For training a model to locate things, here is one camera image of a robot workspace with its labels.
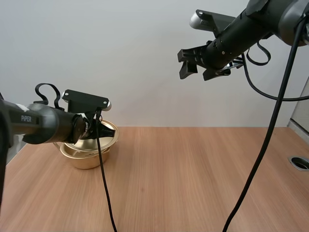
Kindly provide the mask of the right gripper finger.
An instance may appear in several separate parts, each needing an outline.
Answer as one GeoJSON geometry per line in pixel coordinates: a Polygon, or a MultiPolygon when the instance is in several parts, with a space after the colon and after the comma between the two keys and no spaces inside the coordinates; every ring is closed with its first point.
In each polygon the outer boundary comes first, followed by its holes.
{"type": "Polygon", "coordinates": [[[211,80],[216,77],[221,76],[229,76],[229,69],[227,70],[212,70],[212,69],[206,69],[203,73],[204,81],[211,80]]]}
{"type": "Polygon", "coordinates": [[[189,61],[184,61],[179,71],[180,78],[185,79],[195,73],[197,73],[197,65],[190,63],[189,61]]]}

